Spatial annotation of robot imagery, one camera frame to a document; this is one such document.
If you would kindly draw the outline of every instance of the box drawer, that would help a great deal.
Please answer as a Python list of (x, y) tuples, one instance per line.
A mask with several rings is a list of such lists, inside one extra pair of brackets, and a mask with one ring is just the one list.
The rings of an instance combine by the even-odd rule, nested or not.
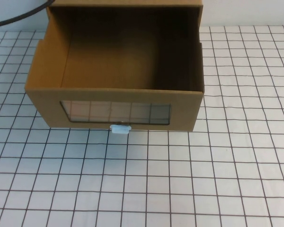
[(204, 95), (201, 5), (67, 2), (48, 10), (26, 83), (48, 125), (191, 131)]

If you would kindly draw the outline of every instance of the black wire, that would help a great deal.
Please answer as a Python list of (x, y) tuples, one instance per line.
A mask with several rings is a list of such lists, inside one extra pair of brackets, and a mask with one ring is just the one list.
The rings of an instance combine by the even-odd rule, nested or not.
[(50, 5), (52, 5), (52, 3), (54, 2), (55, 0), (48, 0), (46, 3), (42, 4), (41, 6), (27, 12), (27, 13), (24, 13), (20, 16), (17, 16), (17, 17), (13, 17), (11, 19), (8, 19), (8, 20), (3, 20), (3, 21), (0, 21), (0, 27), (1, 26), (4, 26), (4, 25), (8, 25), (8, 24), (11, 24), (11, 23), (14, 23), (14, 22), (17, 22), (17, 21), (20, 21), (22, 19), (25, 19), (27, 17), (30, 17), (38, 12), (40, 12), (41, 10), (45, 9), (46, 7), (49, 7)]

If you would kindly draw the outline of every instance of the window cutout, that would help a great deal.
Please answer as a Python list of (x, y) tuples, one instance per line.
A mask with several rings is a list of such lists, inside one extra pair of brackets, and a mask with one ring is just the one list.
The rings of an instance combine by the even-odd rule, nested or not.
[(170, 104), (61, 101), (71, 122), (169, 125)]

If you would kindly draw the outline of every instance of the white grid surface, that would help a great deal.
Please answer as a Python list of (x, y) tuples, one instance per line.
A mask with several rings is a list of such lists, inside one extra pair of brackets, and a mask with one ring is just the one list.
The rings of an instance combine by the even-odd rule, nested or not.
[(49, 128), (42, 32), (0, 32), (0, 227), (284, 227), (284, 26), (202, 27), (194, 132)]

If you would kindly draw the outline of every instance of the plastic tab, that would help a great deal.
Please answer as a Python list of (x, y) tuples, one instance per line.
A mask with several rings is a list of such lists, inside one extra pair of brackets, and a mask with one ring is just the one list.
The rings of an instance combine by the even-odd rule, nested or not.
[(132, 128), (131, 126), (112, 124), (110, 129), (112, 130), (112, 133), (115, 134), (128, 134)]

